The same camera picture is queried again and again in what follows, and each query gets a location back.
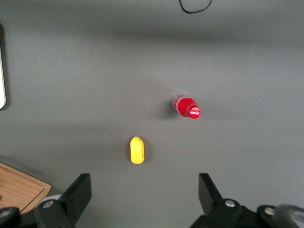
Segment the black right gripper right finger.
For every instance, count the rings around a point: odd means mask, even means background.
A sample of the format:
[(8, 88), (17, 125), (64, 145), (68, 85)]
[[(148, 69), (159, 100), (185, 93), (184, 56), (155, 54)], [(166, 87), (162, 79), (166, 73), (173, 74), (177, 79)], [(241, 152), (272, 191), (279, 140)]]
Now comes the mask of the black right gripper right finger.
[(199, 201), (204, 214), (192, 228), (257, 228), (256, 213), (233, 199), (223, 198), (207, 173), (199, 174)]

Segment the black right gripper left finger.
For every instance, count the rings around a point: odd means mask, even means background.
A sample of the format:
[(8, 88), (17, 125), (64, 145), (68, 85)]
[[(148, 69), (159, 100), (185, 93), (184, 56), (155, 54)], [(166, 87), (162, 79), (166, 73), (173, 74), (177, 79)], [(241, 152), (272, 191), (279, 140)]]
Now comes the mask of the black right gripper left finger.
[(91, 175), (82, 173), (58, 199), (45, 200), (36, 207), (37, 227), (74, 228), (91, 197)]

